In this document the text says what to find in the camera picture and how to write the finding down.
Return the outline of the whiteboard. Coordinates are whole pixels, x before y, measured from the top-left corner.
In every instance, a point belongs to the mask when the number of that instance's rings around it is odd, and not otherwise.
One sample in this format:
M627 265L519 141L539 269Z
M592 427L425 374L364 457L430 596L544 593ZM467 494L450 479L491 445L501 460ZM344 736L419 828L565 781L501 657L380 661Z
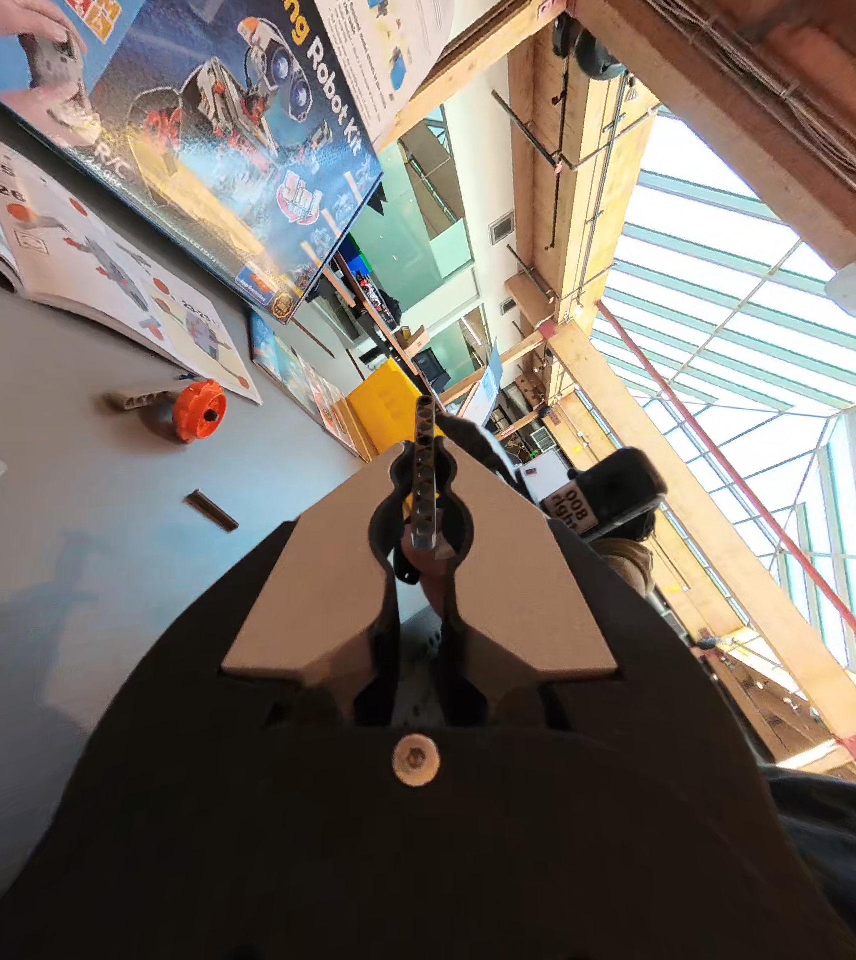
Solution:
M536 505L569 483L570 464L558 449L541 453L520 467L530 499Z

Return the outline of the cluttered wooden shelf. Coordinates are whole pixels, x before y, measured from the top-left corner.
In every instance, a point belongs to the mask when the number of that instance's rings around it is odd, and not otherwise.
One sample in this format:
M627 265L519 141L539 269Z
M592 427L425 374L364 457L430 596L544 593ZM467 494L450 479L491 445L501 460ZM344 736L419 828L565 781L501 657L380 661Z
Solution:
M392 327L388 322L388 306L383 302L384 298L380 296L376 286L365 278L359 280L341 253L334 254L333 262L346 281L348 289L352 291L354 302L362 307L363 315L374 324L374 329L377 330L377 334L369 334L372 341L379 342L379 350L386 357L397 361L412 381L420 385L419 389L423 393L432 394L431 377L425 374L424 369L417 362L417 356L427 350L431 344L432 338L426 327L418 327L410 336L405 336L400 326Z

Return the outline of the thin grey holed beam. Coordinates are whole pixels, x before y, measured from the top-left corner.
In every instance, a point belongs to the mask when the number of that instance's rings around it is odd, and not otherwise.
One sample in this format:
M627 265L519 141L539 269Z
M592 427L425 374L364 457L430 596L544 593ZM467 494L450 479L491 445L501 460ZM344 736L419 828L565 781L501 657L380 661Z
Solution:
M444 507L439 496L439 431L436 405L421 396L414 407L411 474L410 540L414 551L433 553L444 531Z

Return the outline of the black monitor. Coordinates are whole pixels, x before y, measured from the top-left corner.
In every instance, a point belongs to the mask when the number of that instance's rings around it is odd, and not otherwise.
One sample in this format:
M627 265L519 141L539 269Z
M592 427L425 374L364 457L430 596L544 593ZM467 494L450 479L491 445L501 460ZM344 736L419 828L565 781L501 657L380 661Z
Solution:
M422 349L413 357L413 362L436 394L440 396L446 391L451 382L451 376L433 348L429 346Z

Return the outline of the grey desk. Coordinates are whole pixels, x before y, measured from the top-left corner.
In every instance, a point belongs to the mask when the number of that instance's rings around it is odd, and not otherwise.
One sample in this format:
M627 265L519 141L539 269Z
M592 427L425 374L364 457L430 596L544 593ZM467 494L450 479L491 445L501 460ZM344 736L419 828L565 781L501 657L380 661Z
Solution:
M201 443L176 445L105 403L178 372L0 275L0 752L90 730L181 610L361 469L258 369L263 404L232 396ZM240 528L188 506L196 489Z

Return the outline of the black studded panel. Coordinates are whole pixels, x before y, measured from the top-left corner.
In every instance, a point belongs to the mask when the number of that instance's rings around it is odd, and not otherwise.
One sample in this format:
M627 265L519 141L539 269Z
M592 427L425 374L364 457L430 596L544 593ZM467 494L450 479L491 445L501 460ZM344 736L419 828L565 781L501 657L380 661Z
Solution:
M423 731L445 725L435 682L442 638L442 619L431 607L422 609L401 626L392 727Z

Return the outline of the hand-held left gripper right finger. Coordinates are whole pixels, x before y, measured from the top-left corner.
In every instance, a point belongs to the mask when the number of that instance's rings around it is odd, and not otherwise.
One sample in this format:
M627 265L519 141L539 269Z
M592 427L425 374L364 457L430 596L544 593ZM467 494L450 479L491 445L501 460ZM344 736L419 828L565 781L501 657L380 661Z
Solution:
M514 696L619 679L547 517L443 441L443 717L488 722Z

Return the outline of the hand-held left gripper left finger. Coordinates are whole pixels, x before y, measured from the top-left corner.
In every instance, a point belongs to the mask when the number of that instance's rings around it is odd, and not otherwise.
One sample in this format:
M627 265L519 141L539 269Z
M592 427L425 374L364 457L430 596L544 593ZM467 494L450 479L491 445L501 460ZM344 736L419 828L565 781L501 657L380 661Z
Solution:
M221 663L233 678L331 696L348 722L391 717L399 673L399 442L294 523Z

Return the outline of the wooden roof beam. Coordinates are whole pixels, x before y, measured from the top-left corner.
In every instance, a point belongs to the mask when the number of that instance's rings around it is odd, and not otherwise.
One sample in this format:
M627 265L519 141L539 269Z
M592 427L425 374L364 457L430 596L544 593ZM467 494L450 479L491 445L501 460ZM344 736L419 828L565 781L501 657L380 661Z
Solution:
M854 677L762 566L587 334L576 323L567 323L549 346L618 439L644 450L654 462L667 482L670 510L832 733L856 737Z

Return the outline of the orange gear wheel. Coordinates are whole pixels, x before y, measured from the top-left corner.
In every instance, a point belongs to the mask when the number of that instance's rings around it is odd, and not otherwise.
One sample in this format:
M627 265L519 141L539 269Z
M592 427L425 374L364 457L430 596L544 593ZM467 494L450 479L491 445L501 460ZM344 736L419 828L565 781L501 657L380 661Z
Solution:
M213 379L192 383L182 390L171 409L174 435L186 445L207 440L221 427L228 412L228 399Z

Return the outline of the printed flat box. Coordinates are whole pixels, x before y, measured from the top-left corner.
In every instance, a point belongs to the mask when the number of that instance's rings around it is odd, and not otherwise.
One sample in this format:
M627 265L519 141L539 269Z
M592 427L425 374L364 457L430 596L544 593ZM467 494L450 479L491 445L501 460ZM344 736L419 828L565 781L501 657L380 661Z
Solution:
M339 388L319 374L297 351L272 330L260 314L249 315L250 355L254 364L316 424L362 461L370 456L350 429L350 420L339 406L346 400Z

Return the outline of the black ceiling lamp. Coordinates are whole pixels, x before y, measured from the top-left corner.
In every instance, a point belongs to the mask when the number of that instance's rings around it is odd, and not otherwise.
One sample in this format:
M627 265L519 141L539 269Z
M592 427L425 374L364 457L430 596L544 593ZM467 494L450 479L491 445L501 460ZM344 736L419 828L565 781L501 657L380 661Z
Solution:
M625 65L601 40L567 12L554 18L552 51L560 59L573 59L579 71L593 81L610 82L626 72Z

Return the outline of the yellow plastic bin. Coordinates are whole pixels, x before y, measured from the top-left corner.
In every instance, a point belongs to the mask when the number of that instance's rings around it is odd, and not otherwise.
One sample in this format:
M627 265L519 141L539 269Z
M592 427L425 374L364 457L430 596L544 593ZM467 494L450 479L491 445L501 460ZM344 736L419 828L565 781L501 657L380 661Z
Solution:
M386 360L346 398L366 449L377 457L394 445L417 438L421 389L393 359Z

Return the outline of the blue robot kit box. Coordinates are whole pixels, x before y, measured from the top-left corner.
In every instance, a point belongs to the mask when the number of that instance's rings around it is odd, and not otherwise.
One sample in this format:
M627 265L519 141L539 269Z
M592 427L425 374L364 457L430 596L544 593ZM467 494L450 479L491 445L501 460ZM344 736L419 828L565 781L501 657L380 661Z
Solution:
M344 258L396 313L472 254L445 114L390 142L495 2L0 2L0 103L286 321Z

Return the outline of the open instruction booklet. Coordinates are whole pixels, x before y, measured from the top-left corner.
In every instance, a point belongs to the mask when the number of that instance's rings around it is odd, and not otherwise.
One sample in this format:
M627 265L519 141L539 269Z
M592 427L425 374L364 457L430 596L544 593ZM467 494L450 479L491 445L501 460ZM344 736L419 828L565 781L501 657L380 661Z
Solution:
M115 330L263 402L215 304L2 141L0 274L23 299Z

